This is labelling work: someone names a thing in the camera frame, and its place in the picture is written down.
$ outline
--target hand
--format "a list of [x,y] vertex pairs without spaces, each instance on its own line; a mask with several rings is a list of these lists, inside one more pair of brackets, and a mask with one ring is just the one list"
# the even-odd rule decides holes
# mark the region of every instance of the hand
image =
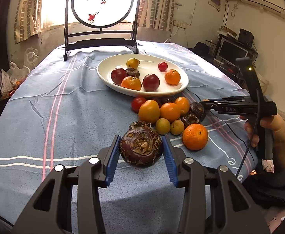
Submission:
[[[271,117],[264,117],[260,121],[260,125],[263,128],[273,131],[273,161],[274,166],[277,169],[285,168],[285,121],[278,114]],[[248,121],[244,124],[244,129],[248,132],[249,139],[253,131],[254,124],[250,124]],[[256,147],[260,138],[257,134],[253,136],[251,146]]]

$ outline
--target white plate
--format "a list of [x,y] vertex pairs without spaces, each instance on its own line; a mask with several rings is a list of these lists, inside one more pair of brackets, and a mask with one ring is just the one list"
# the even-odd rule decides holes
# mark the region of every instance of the white plate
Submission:
[[[115,83],[113,83],[111,79],[112,70],[115,68],[123,68],[126,70],[127,69],[126,61],[129,58],[136,58],[140,60],[140,64],[137,69],[140,73],[139,79],[141,81],[141,84],[145,76],[148,74],[156,74],[158,76],[158,78],[160,79],[160,86],[156,91],[148,92],[148,91],[145,91],[143,87],[141,88],[140,91],[130,90],[130,89],[118,86]],[[164,79],[165,72],[161,72],[158,69],[158,64],[160,62],[167,63],[168,65],[167,70],[175,69],[179,72],[180,82],[178,85],[171,86],[165,81]],[[144,55],[144,54],[118,54],[118,55],[110,56],[99,63],[97,67],[97,73],[100,79],[111,89],[118,91],[120,93],[129,95],[129,96],[133,96],[133,97],[137,95],[143,95],[143,96],[174,95],[178,92],[183,91],[189,83],[189,78],[187,74],[174,63],[158,58],[158,57],[154,57],[151,55]]]

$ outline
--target silver screw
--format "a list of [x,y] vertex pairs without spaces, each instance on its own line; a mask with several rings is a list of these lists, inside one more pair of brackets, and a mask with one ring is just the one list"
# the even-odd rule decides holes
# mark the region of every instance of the silver screw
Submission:
[[185,162],[186,164],[192,164],[192,163],[194,162],[194,160],[193,160],[192,158],[185,158],[185,159],[184,159],[184,162]]
[[225,166],[225,165],[221,165],[221,166],[220,166],[220,170],[225,173],[225,172],[228,171],[228,167]]
[[62,164],[56,165],[56,166],[54,167],[54,170],[55,170],[56,172],[62,171],[62,170],[63,170],[63,165],[62,165]]
[[89,159],[89,162],[92,164],[98,163],[99,162],[99,158],[91,158]]

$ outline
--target black sleeve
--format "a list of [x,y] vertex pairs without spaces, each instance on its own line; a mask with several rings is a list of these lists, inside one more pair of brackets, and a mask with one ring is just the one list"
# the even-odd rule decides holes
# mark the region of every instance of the black sleeve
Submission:
[[265,208],[285,206],[285,169],[250,175],[242,184],[256,204]]

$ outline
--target plate rim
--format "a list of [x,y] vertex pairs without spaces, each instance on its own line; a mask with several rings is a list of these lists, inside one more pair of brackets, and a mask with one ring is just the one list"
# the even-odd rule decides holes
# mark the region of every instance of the plate rim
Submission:
[[167,95],[174,95],[174,94],[177,94],[181,91],[183,91],[189,84],[189,77],[187,75],[187,73],[179,66],[177,66],[175,63],[171,62],[171,61],[168,61],[166,59],[163,59],[163,58],[160,58],[160,57],[156,57],[156,56],[153,56],[153,55],[147,55],[147,54],[138,54],[138,55],[143,55],[143,56],[151,56],[151,57],[154,57],[154,58],[158,58],[158,59],[162,59],[163,61],[165,62],[169,62],[169,63],[173,63],[175,66],[177,66],[178,68],[180,68],[183,73],[185,73],[186,75],[186,78],[187,78],[187,83],[185,83],[184,86],[182,86],[181,88],[177,89],[177,90],[174,90],[174,91],[171,91],[171,92],[149,92],[149,91],[138,91],[138,90],[132,90],[132,89],[128,89],[128,88],[124,88],[124,87],[121,87],[117,84],[113,84],[111,82],[109,82],[108,80],[106,80],[105,78],[103,78],[103,76],[99,73],[99,66],[102,62],[104,62],[106,59],[109,59],[111,57],[114,57],[114,56],[119,56],[119,55],[130,55],[130,54],[116,54],[116,55],[112,55],[112,56],[109,56],[105,59],[103,59],[97,66],[97,75],[99,76],[99,78],[109,87],[109,85],[111,85],[112,87],[116,87],[117,89],[120,89],[121,91],[128,91],[128,93],[132,93],[132,94],[135,94],[135,95],[143,95],[143,96],[167,96]]

